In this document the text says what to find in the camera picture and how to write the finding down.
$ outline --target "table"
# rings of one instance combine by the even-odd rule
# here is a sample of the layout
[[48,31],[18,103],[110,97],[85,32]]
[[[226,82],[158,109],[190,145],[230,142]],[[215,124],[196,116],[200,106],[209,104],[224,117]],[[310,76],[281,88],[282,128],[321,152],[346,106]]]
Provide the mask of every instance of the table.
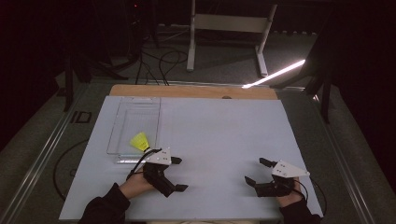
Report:
[[[282,159],[304,168],[286,113],[274,91],[116,85],[105,99],[60,220],[79,219],[85,204],[106,194],[113,182],[120,184],[131,170],[128,165],[116,165],[106,154],[118,104],[124,96],[162,97],[158,145],[170,146],[172,153],[183,159],[165,173],[174,183],[190,185],[185,192],[175,192],[169,198],[152,191],[133,199],[127,219],[280,218],[275,199],[257,198],[244,180],[248,175],[259,182],[271,181],[271,170],[259,164],[259,157]],[[312,184],[307,178],[301,180],[308,188],[308,207],[321,214]]]

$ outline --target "metal rail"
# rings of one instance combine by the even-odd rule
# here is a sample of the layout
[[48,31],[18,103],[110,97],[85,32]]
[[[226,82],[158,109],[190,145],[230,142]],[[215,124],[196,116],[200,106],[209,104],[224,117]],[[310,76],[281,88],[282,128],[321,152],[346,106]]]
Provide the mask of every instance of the metal rail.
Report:
[[359,187],[358,182],[356,181],[355,177],[353,176],[351,170],[349,169],[349,165],[347,163],[344,154],[339,147],[334,134],[330,128],[330,124],[325,124],[323,122],[322,116],[318,112],[318,106],[315,105],[313,101],[312,106],[315,108],[317,119],[320,119],[320,123],[323,124],[324,134],[327,135],[328,139],[330,140],[330,144],[332,145],[332,155],[334,157],[334,161],[337,164],[337,167],[340,171],[341,177],[343,178],[346,189],[349,192],[349,196],[355,205],[356,211],[358,213],[359,218],[361,219],[362,224],[375,224],[375,219],[365,201],[362,193],[361,188]]
[[35,162],[27,171],[25,177],[23,178],[20,186],[18,187],[15,195],[12,197],[11,202],[9,203],[7,209],[0,217],[0,223],[8,224],[14,223],[18,218],[19,213],[21,212],[23,206],[25,205],[29,195],[31,194],[33,188],[35,187],[35,183],[38,181],[38,178],[41,176],[44,168],[46,167],[52,152],[58,145],[59,140],[64,134],[64,130],[69,123],[69,120],[72,117],[72,111],[76,107],[76,104],[80,97],[83,95],[85,90],[87,89],[88,84],[80,84],[78,91],[76,93],[76,100],[70,106],[70,109],[67,113],[64,113],[58,123],[56,124],[54,130],[52,131],[49,139],[46,144],[40,151],[40,154],[35,159]]

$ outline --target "white table surface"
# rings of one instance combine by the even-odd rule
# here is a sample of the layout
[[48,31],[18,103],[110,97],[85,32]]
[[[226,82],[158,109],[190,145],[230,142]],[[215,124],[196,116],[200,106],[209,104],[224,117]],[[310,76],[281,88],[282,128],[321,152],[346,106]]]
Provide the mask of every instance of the white table surface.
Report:
[[[80,219],[86,204],[121,184],[132,164],[115,164],[106,153],[121,96],[107,96],[67,195],[60,220]],[[131,200],[130,220],[247,220],[281,217],[274,198],[258,198],[245,175],[272,180],[259,158],[305,169],[283,105],[278,100],[162,98],[157,146],[170,147],[183,162],[165,175],[184,192],[165,198],[158,191]],[[322,216],[308,177],[308,207]]]

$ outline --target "hand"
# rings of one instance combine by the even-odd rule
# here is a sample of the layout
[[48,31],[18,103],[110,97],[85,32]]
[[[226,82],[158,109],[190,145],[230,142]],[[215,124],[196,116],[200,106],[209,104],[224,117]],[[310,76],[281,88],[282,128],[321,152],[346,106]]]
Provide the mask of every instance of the hand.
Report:
[[[301,192],[301,187],[298,182],[294,182],[294,189]],[[277,201],[280,204],[280,207],[286,207],[292,203],[299,202],[303,197],[295,191],[292,191],[289,195],[283,197],[276,197]]]
[[131,175],[131,177],[119,187],[122,194],[125,195],[128,200],[148,190],[154,189],[145,177],[143,177],[143,167],[136,172],[138,174]]

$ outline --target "cable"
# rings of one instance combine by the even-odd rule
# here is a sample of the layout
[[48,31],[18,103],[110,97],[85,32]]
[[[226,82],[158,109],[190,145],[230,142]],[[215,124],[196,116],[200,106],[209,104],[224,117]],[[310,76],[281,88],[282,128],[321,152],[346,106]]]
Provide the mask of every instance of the cable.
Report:
[[55,187],[56,192],[58,193],[58,195],[59,195],[59,196],[62,198],[62,200],[64,200],[64,201],[66,201],[66,197],[61,193],[61,191],[59,190],[59,187],[58,187],[58,183],[56,182],[56,171],[58,170],[58,164],[59,164],[59,162],[61,162],[62,158],[63,158],[67,153],[69,153],[72,149],[78,147],[79,145],[81,145],[81,144],[83,144],[83,143],[85,143],[85,142],[88,142],[88,140],[89,140],[89,139],[82,140],[82,141],[80,141],[80,142],[74,144],[74,145],[71,146],[70,148],[68,148],[68,149],[58,158],[58,160],[56,161],[55,166],[54,166],[54,168],[53,168],[53,171],[52,171],[52,183],[53,183],[53,186]]
[[158,42],[164,42],[164,41],[166,41],[166,40],[170,40],[170,39],[172,39],[172,38],[174,38],[174,37],[176,37],[176,36],[178,36],[178,35],[182,35],[182,34],[184,34],[184,33],[187,33],[189,30],[190,30],[190,29],[187,29],[187,30],[182,31],[182,32],[178,32],[178,33],[175,34],[175,35],[171,35],[171,36],[166,37],[165,39],[158,40]]
[[143,55],[142,55],[142,51],[140,51],[140,55],[139,55],[139,62],[140,62],[140,64],[139,64],[139,69],[137,70],[137,75],[136,75],[136,79],[134,80],[134,84],[135,85],[137,85],[137,80],[139,79],[139,76],[140,76],[140,70],[141,70],[141,68],[142,68],[142,57],[143,57]]
[[106,63],[99,62],[99,64],[101,64],[105,68],[110,69],[112,71],[118,71],[118,70],[121,70],[123,68],[126,68],[126,67],[136,63],[137,60],[138,60],[138,58],[131,59],[130,57],[128,57],[128,62],[126,62],[126,63],[120,63],[120,64],[117,64],[117,65],[108,65]]
[[305,189],[305,194],[306,194],[305,200],[308,201],[308,190],[306,189],[306,187],[304,186],[304,184],[301,183],[301,182],[298,181],[298,180],[295,180],[295,179],[293,179],[293,180],[294,180],[294,182],[297,182],[297,183],[299,183],[301,186],[303,186],[303,188]]
[[126,179],[129,179],[129,177],[131,177],[131,175],[135,175],[135,174],[141,173],[141,172],[135,173],[135,171],[136,171],[137,167],[140,165],[140,163],[142,162],[142,160],[145,159],[149,154],[156,153],[156,152],[159,152],[161,150],[162,150],[161,148],[160,149],[152,149],[152,150],[146,152],[145,154],[143,154],[143,156],[140,158],[140,160],[134,166],[134,169],[132,169],[131,172],[127,175]]
[[[179,63],[184,63],[184,62],[186,62],[187,59],[188,59],[188,57],[187,57],[187,53],[186,53],[186,52],[183,52],[183,51],[178,50],[178,49],[175,49],[175,48],[171,48],[171,47],[162,47],[161,49],[171,49],[171,51],[166,52],[166,53],[163,54],[160,58],[157,57],[157,56],[154,56],[154,55],[152,55],[152,54],[149,54],[149,53],[147,53],[147,52],[145,52],[145,51],[142,51],[142,54],[148,55],[148,56],[151,57],[151,58],[154,58],[154,59],[156,59],[156,60],[159,60],[158,66],[159,66],[159,69],[160,69],[161,76],[163,77],[163,84],[164,84],[165,86],[169,86],[169,82],[168,82],[167,79],[166,79],[166,75],[168,75],[169,72],[170,72],[172,69],[174,69]],[[168,60],[165,60],[165,59],[164,59],[166,56],[168,56],[168,55],[171,54],[171,53],[177,53],[177,60],[174,61],[174,62],[171,62],[171,61],[168,61]],[[151,73],[149,65],[148,65],[147,63],[143,62],[143,56],[141,56],[141,63],[142,63],[143,65],[145,65],[145,67],[146,67],[146,69],[147,69],[147,71],[148,71],[148,72],[146,73],[146,83],[145,83],[145,84],[147,84],[147,83],[149,82],[149,75],[151,75],[151,76],[155,79],[155,81],[157,82],[157,84],[160,85],[159,82],[158,82],[158,80],[157,80],[157,79],[155,78],[155,76]],[[172,65],[171,65],[171,67],[170,67],[169,69],[167,69],[166,71],[163,71],[163,63],[170,63],[170,64],[172,64]]]
[[324,194],[324,192],[323,192],[322,188],[319,186],[319,184],[311,176],[309,176],[309,178],[311,179],[312,183],[314,183],[315,187],[317,187],[319,189],[320,193],[323,196],[323,201],[324,201],[323,217],[325,217],[326,213],[327,213],[327,199],[326,199],[326,195]]

